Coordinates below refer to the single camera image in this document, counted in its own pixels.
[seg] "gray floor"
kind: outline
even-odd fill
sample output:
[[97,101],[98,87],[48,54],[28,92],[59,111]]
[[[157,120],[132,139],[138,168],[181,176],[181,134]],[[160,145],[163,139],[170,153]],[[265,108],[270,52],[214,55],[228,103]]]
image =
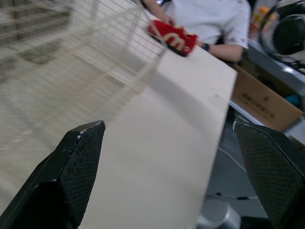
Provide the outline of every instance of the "gray floor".
[[[239,149],[236,135],[232,129],[233,114],[229,111],[219,147],[233,156],[243,167],[244,161]],[[230,196],[256,196],[251,183],[243,170],[226,154],[217,151],[207,194],[217,192]],[[259,200],[234,200],[224,198],[241,216],[264,217],[267,215]]]

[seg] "cardboard box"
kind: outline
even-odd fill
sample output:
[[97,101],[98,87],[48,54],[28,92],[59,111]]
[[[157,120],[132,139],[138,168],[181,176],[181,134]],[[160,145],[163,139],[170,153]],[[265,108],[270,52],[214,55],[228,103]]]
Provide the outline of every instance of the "cardboard box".
[[232,100],[265,126],[284,131],[304,113],[239,66]]

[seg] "person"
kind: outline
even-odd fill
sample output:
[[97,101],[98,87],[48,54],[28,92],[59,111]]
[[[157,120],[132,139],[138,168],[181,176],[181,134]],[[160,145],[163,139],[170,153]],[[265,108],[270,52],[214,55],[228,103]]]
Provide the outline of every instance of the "person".
[[[197,34],[197,45],[221,60],[238,62],[248,48],[247,0],[171,0],[162,8],[156,0],[143,2],[159,20]],[[220,37],[224,44],[216,44]]]

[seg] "wire mesh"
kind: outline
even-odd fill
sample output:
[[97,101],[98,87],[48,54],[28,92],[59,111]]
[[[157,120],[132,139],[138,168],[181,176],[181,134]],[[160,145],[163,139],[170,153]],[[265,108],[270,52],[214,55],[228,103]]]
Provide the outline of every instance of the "wire mesh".
[[165,51],[128,0],[0,1],[1,176],[21,185],[70,129],[111,121]]

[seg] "yellow m logo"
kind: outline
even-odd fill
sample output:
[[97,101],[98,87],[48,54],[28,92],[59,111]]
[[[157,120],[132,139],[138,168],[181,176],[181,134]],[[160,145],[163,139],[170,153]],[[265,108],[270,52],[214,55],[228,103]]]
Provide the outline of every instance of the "yellow m logo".
[[177,33],[174,32],[168,33],[163,36],[165,42],[167,42],[171,38],[173,38],[173,41],[169,45],[175,47],[179,51],[182,51],[182,49],[185,46],[185,41],[182,38],[180,38],[180,36]]

